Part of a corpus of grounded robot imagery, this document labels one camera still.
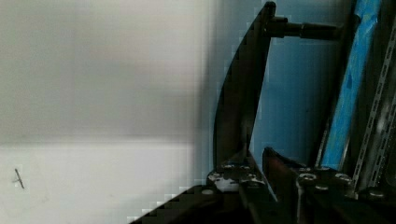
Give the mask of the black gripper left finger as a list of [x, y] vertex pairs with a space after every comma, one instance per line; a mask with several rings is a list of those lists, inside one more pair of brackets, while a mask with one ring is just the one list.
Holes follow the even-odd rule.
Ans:
[[277, 198], [249, 151], [222, 162], [206, 179], [219, 192], [235, 194], [252, 224], [277, 223]]

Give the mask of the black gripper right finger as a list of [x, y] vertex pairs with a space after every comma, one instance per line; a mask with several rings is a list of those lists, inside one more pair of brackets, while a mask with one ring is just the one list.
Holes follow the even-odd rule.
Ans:
[[358, 210], [347, 197], [351, 178], [328, 167], [308, 167], [271, 147], [262, 153], [262, 169], [293, 224], [358, 224]]

